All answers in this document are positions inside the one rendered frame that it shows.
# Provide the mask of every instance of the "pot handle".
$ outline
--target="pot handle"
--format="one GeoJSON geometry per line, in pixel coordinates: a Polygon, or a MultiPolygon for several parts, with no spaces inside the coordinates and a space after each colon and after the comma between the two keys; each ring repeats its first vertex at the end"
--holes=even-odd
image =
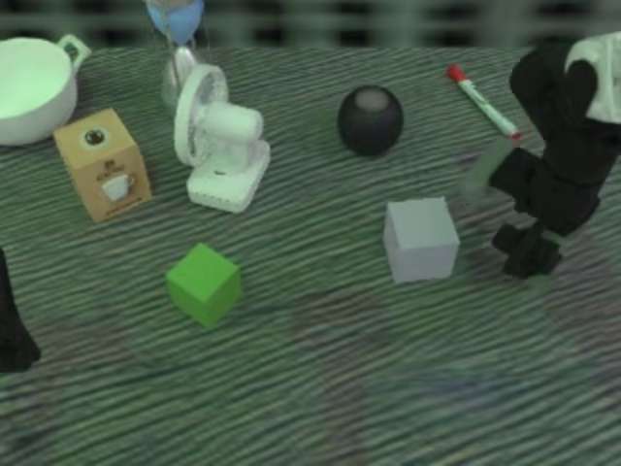
{"type": "Polygon", "coordinates": [[[57,44],[63,50],[73,48],[78,53],[73,60],[74,73],[78,73],[84,61],[92,54],[92,50],[73,34],[63,36],[57,44]]]}

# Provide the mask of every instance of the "black object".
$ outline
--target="black object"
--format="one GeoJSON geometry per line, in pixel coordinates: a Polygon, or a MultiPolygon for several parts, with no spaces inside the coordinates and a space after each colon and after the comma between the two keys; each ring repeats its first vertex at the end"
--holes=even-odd
{"type": "Polygon", "coordinates": [[[339,109],[339,134],[359,155],[381,155],[392,148],[404,127],[404,112],[388,89],[363,85],[344,98],[339,109]]]}
{"type": "Polygon", "coordinates": [[[19,318],[7,260],[0,249],[0,373],[25,372],[39,359],[41,351],[19,318]]]}
{"type": "Polygon", "coordinates": [[[542,157],[514,149],[489,181],[513,198],[517,212],[536,220],[530,232],[501,227],[492,243],[509,254],[505,272],[522,279],[558,263],[558,245],[540,233],[567,237],[584,225],[600,205],[600,190],[621,154],[621,123],[587,116],[604,71],[580,59],[566,70],[574,45],[540,45],[521,58],[510,77],[511,91],[545,142],[542,157]]]}

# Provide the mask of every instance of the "wooden floor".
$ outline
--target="wooden floor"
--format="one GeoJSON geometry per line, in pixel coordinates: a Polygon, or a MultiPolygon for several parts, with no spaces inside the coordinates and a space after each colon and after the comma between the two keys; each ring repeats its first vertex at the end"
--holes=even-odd
{"type": "MultiPolygon", "coordinates": [[[[496,130],[445,76],[458,61],[532,130],[507,87],[519,51],[228,50],[236,103],[266,118],[273,163],[250,209],[191,205],[160,106],[156,50],[98,51],[76,117],[114,107],[155,198],[93,225],[52,143],[0,149],[0,245],[44,352],[0,379],[0,466],[621,464],[621,178],[547,286],[499,273],[508,200],[456,183],[496,130]],[[340,100],[392,89],[407,126],[385,158],[340,145],[340,100]],[[393,285],[386,202],[445,195],[452,278],[393,285]],[[204,242],[243,268],[214,330],[164,274],[204,242]]],[[[540,149],[535,136],[527,146],[540,149]]]]}

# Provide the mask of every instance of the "blue ball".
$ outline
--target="blue ball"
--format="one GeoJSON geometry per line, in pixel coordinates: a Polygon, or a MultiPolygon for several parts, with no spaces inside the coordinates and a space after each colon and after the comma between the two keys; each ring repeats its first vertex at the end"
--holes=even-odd
{"type": "MultiPolygon", "coordinates": [[[[171,39],[177,46],[185,46],[192,40],[201,25],[205,4],[203,0],[194,0],[181,8],[168,12],[168,29],[171,39]]],[[[147,4],[148,15],[159,32],[166,35],[164,15],[157,8],[147,4]]]]}

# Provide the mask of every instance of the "gray cube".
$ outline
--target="gray cube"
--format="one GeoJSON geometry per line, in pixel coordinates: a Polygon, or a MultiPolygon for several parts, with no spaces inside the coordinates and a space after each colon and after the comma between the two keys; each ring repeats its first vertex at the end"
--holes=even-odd
{"type": "Polygon", "coordinates": [[[459,236],[444,198],[389,203],[384,246],[395,283],[449,277],[459,236]]]}

